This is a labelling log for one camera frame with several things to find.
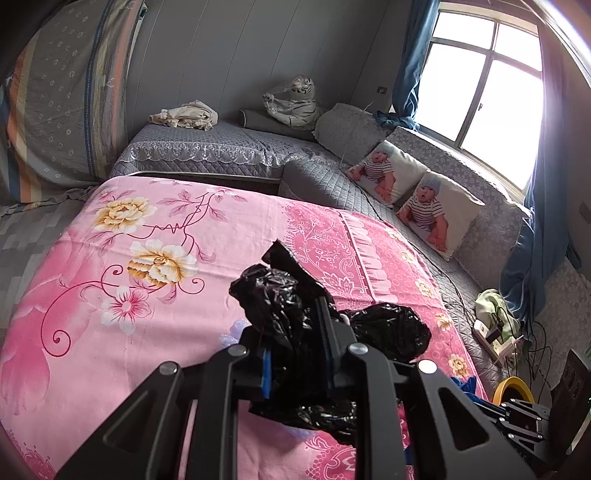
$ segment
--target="striped shirt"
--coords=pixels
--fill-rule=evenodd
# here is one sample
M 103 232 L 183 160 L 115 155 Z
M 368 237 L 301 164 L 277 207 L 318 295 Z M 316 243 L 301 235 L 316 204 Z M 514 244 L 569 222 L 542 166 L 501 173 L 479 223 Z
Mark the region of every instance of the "striped shirt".
M 413 213 L 414 222 L 421 228 L 431 226 L 436 217 L 443 215 L 443 207 L 436 198 L 427 203 L 421 203 L 417 196 L 413 195 L 408 201 L 408 206 Z
M 371 158 L 366 158 L 363 161 L 365 169 L 365 176 L 373 181 L 380 181 L 387 173 L 392 173 L 392 164 L 389 160 L 376 163 Z

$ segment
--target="yellow tape roll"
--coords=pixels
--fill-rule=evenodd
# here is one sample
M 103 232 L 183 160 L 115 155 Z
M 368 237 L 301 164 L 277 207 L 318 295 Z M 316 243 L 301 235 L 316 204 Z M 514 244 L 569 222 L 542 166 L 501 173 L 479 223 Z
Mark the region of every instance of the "yellow tape roll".
M 496 388 L 492 402 L 495 405 L 501 405 L 501 402 L 508 401 L 511 398 L 535 403 L 530 389 L 527 388 L 525 382 L 519 377 L 509 377 L 507 380 L 503 380 Z

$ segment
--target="pink bedspread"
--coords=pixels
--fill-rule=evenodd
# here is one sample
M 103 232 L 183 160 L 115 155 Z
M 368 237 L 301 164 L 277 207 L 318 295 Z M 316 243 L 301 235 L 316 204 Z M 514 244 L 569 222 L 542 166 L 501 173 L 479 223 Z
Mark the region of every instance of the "pink bedspread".
M 0 353 L 0 420 L 51 479 L 162 361 L 207 360 L 244 316 L 230 282 L 281 239 L 340 309 L 412 307 L 433 334 L 425 358 L 476 375 L 423 260 L 394 228 L 357 213 L 146 177 L 104 183 L 55 244 Z M 477 394 L 485 397 L 478 382 Z M 408 436 L 403 425 L 404 442 Z M 352 479 L 355 450 L 241 414 L 242 480 Z

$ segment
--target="baby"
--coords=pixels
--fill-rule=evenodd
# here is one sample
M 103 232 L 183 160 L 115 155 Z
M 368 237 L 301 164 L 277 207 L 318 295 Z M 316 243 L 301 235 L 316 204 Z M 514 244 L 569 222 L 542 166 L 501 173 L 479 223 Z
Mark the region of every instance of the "baby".
M 355 181 L 361 180 L 361 175 L 377 183 L 375 193 L 380 195 L 387 203 L 392 202 L 392 187 L 396 178 L 389 161 L 390 153 L 385 150 L 375 150 L 369 158 L 363 160 L 353 170 L 351 178 Z
M 447 250 L 447 227 L 443 207 L 436 196 L 439 194 L 441 182 L 437 177 L 423 178 L 411 199 L 398 211 L 398 218 L 406 225 L 411 220 L 418 227 L 427 229 L 431 234 L 427 242 L 434 245 L 440 252 Z

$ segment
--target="blue curtain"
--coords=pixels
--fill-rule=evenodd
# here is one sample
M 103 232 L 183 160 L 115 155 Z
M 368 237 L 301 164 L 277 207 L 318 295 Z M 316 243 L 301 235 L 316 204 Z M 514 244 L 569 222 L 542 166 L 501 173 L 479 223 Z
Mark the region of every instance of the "blue curtain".
M 392 88 L 392 105 L 396 113 L 377 111 L 374 115 L 382 127 L 418 129 L 414 121 L 418 104 L 418 84 L 437 22 L 440 0 L 413 0 L 400 68 Z
M 563 47 L 545 25 L 538 26 L 538 35 L 544 110 L 538 157 L 524 200 L 530 217 L 521 225 L 517 244 L 501 273 L 500 284 L 507 306 L 522 321 L 527 336 L 532 332 L 536 315 L 544 307 L 544 284 L 569 249 L 564 121 L 567 85 Z

